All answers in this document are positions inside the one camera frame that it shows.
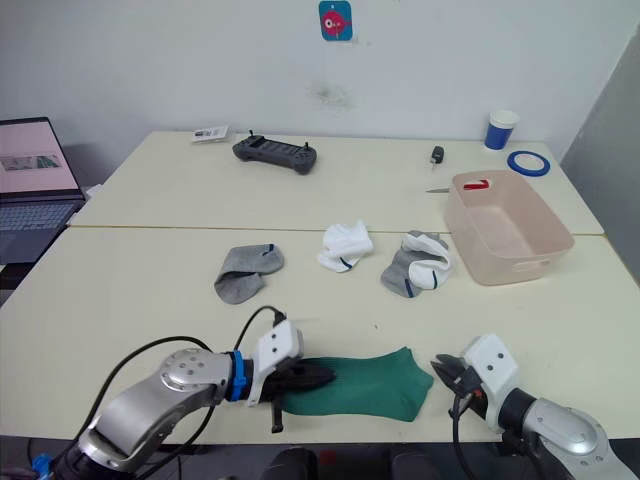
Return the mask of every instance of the laptop keyboard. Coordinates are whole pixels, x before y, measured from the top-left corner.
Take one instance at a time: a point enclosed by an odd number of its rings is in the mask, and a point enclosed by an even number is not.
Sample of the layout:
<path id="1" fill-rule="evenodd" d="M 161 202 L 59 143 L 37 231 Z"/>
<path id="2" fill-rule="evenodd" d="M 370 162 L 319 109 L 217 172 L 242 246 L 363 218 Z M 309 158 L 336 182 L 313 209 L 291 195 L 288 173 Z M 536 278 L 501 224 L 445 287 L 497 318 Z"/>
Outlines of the laptop keyboard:
<path id="1" fill-rule="evenodd" d="M 0 231 L 56 228 L 75 203 L 24 205 L 0 208 Z"/>

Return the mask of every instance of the game controller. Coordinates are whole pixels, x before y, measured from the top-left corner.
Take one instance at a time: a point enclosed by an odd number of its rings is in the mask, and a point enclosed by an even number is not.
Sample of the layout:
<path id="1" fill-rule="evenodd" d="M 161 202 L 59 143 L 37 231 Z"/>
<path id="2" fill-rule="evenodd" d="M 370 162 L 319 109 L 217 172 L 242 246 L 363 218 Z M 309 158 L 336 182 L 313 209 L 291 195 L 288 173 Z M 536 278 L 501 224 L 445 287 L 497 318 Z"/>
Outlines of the game controller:
<path id="1" fill-rule="evenodd" d="M 317 153 L 307 142 L 304 147 L 299 147 L 269 140 L 263 135 L 254 135 L 253 130 L 249 130 L 249 133 L 251 136 L 233 146 L 233 153 L 240 160 L 245 162 L 253 160 L 288 167 L 300 175 L 309 173 L 316 162 Z"/>

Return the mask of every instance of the green sock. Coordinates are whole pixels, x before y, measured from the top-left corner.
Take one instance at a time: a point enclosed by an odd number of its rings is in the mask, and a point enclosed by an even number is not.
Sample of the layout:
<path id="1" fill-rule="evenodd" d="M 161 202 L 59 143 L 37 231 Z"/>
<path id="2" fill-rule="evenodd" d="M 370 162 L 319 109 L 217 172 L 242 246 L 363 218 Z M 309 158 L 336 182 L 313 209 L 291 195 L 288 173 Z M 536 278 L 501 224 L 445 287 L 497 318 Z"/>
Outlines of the green sock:
<path id="1" fill-rule="evenodd" d="M 331 368 L 336 379 L 315 390 L 285 394 L 283 410 L 295 415 L 348 413 L 412 422 L 433 385 L 433 377 L 416 365 L 407 347 L 376 358 L 303 362 Z"/>

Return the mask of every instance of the gray sock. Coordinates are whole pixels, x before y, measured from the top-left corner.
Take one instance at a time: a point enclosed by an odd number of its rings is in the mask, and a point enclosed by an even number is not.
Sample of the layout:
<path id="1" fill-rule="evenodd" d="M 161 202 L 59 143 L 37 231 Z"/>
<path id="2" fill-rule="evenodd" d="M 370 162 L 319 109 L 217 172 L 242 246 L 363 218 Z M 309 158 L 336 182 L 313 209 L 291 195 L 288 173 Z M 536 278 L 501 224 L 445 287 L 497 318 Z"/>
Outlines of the gray sock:
<path id="1" fill-rule="evenodd" d="M 273 243 L 235 247 L 229 250 L 213 285 L 224 302 L 236 305 L 264 287 L 262 274 L 273 273 L 283 265 L 282 252 Z"/>
<path id="2" fill-rule="evenodd" d="M 443 247 L 449 249 L 449 245 L 444 240 L 440 239 L 440 235 L 437 233 L 424 233 L 418 230 L 411 230 L 408 235 L 419 237 L 420 235 L 426 235 L 429 238 L 436 240 L 442 244 Z M 404 250 L 400 248 L 393 257 L 393 262 L 389 265 L 382 275 L 380 281 L 392 292 L 402 295 L 403 297 L 413 298 L 422 293 L 422 289 L 413 284 L 409 279 L 409 265 L 418 260 L 437 260 L 440 257 L 431 255 L 426 252 L 419 252 L 416 250 Z"/>

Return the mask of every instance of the plastic basket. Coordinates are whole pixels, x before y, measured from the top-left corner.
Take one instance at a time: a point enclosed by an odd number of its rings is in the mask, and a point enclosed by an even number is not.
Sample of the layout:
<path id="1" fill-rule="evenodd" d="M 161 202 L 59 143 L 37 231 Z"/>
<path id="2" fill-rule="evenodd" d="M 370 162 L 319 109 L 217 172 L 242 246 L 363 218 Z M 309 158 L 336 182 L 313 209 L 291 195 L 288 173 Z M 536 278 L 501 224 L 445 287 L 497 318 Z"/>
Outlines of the plastic basket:
<path id="1" fill-rule="evenodd" d="M 445 222 L 471 276 L 483 285 L 540 278 L 574 244 L 540 195 L 509 170 L 456 175 Z"/>

